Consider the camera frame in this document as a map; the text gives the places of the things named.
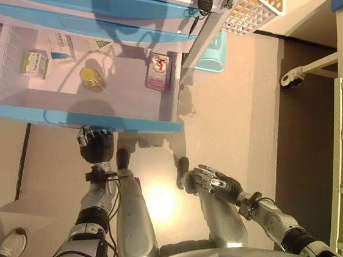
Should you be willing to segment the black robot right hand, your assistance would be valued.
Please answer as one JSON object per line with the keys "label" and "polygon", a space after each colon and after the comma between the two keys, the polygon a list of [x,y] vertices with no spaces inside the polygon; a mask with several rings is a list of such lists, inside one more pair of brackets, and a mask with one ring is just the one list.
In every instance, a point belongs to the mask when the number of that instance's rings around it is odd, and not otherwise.
{"label": "black robot right hand", "polygon": [[237,206],[239,195],[243,192],[237,180],[204,164],[185,172],[182,183],[188,194],[199,194],[199,191],[205,190],[206,193]]}

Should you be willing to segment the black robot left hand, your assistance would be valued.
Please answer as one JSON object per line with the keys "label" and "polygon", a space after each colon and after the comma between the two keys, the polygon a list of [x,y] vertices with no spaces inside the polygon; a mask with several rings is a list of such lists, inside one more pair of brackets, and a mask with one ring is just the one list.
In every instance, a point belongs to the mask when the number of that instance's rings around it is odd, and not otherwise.
{"label": "black robot left hand", "polygon": [[104,129],[81,128],[77,135],[80,154],[89,164],[109,162],[114,154],[114,135]]}

